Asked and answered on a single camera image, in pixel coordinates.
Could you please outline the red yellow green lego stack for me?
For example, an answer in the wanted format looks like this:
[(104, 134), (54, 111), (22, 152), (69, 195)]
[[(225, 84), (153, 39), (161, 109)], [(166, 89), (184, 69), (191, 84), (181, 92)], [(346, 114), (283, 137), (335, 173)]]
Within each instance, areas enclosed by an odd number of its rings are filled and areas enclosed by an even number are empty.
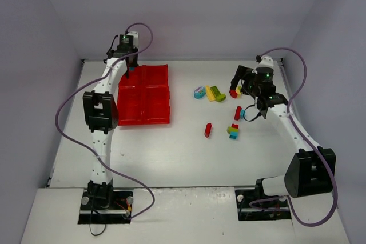
[(242, 96), (241, 86), (237, 86), (235, 89), (230, 89), (229, 94), (232, 98), (240, 98)]

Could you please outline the yellow long lego brick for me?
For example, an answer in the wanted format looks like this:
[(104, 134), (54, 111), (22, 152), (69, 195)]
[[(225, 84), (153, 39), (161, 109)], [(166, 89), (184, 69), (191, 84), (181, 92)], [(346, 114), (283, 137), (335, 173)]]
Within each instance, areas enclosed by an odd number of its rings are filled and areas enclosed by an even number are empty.
[(210, 86), (205, 86), (205, 94), (206, 94), (206, 97), (207, 99), (209, 100), (209, 102), (213, 102), (216, 100), (216, 97), (215, 95), (213, 94)]

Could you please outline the blue oval printed lego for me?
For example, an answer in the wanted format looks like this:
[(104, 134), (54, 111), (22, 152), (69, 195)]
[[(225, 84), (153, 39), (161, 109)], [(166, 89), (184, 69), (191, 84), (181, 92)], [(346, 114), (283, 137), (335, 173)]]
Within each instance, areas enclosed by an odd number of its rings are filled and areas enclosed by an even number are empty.
[(200, 86), (198, 88), (195, 89), (194, 91), (194, 98), (195, 99), (201, 99), (202, 97), (204, 97), (206, 94), (206, 90), (204, 86)]

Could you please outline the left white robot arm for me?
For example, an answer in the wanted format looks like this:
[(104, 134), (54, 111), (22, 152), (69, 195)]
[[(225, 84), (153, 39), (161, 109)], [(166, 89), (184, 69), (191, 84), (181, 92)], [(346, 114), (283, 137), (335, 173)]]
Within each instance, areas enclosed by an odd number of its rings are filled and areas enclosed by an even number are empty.
[(115, 50), (110, 49), (102, 79), (95, 88), (82, 97), (85, 121), (91, 131), (93, 149), (98, 154), (93, 161), (91, 179), (87, 185), (90, 195), (105, 198), (113, 191), (112, 172), (105, 168), (110, 165), (112, 134), (118, 123), (118, 110), (114, 92), (121, 77), (128, 73), (129, 62), (137, 56), (123, 58), (138, 51), (138, 33), (127, 31), (119, 36)]

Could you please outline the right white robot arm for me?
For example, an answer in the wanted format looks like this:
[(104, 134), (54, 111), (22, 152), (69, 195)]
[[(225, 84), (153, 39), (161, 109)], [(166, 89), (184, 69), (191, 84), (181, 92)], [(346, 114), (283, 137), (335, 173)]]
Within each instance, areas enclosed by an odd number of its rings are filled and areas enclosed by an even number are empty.
[(239, 65), (230, 83), (233, 93), (241, 92), (254, 99), (257, 117), (269, 121), (285, 145), (289, 165), (284, 175), (257, 180), (257, 187), (267, 197), (288, 195), (292, 198), (330, 193), (333, 191), (336, 156), (324, 149), (301, 127), (291, 114), (286, 97), (276, 91), (271, 67), (255, 69)]

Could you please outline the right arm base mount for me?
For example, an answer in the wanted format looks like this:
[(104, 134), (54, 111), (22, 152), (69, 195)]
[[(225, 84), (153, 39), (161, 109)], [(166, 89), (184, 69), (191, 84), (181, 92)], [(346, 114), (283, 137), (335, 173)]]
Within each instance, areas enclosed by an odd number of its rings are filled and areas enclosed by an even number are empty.
[(235, 196), (238, 220), (240, 222), (292, 219), (289, 206), (284, 199), (256, 202), (251, 206), (251, 202), (259, 199), (267, 199), (269, 197), (266, 197), (265, 195), (259, 197), (255, 189), (236, 189)]

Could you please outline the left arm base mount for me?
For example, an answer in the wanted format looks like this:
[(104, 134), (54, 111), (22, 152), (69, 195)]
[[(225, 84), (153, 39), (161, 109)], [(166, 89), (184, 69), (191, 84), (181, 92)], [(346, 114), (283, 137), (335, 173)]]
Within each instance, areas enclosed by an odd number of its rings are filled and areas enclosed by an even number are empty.
[(120, 225), (130, 224), (133, 204), (132, 190), (114, 190), (112, 201), (108, 206), (101, 199), (92, 199), (84, 189), (79, 207), (79, 225)]

